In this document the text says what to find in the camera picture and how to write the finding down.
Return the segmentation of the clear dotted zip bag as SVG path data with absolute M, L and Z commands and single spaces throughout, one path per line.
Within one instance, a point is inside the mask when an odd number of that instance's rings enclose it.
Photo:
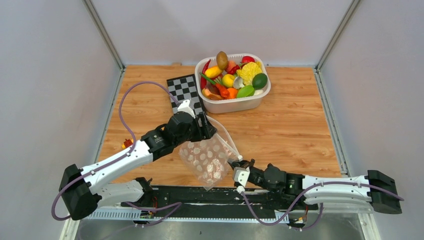
M 201 186 L 209 191 L 216 187 L 230 172 L 229 162 L 239 162 L 239 153 L 227 129 L 208 116 L 208 121 L 217 129 L 212 138 L 198 142 L 185 142 L 180 146 L 179 156 Z

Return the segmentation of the white grey mushroom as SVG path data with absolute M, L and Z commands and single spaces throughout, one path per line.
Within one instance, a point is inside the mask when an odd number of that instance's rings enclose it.
M 237 76 L 233 81 L 233 88 L 239 90 L 244 86 L 243 79 L 240 76 Z

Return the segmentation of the light green leaf vegetable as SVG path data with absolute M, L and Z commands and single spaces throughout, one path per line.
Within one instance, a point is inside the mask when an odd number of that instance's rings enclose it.
M 255 93 L 255 88 L 252 85 L 246 85 L 238 90 L 237 99 L 251 97 Z

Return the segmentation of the dark green lime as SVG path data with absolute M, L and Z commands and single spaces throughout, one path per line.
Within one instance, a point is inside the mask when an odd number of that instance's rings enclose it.
M 268 83 L 268 76 L 265 73 L 258 73 L 252 79 L 252 86 L 255 90 L 263 89 Z

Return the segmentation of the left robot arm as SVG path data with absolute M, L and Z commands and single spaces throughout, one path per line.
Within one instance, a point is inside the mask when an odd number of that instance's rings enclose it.
M 175 113 L 168 121 L 145 133 L 130 147 L 92 165 L 78 168 L 72 164 L 65 168 L 59 185 L 58 196 L 51 207 L 51 215 L 58 221 L 67 217 L 56 215 L 56 204 L 62 198 L 69 218 L 81 220 L 93 213 L 113 197 L 108 190 L 111 181 L 123 174 L 152 163 L 171 154 L 185 142 L 201 142 L 211 139 L 217 129 L 205 113 L 196 116 L 183 111 Z

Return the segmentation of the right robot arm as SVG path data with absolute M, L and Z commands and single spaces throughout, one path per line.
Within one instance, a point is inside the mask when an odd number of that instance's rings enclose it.
M 370 205 L 381 214 L 402 213 L 403 198 L 393 178 L 379 170 L 347 178 L 327 178 L 289 173 L 271 163 L 262 170 L 255 160 L 229 159 L 233 181 L 239 193 L 251 183 L 267 191 L 267 203 L 276 210 L 304 209 L 321 203 Z

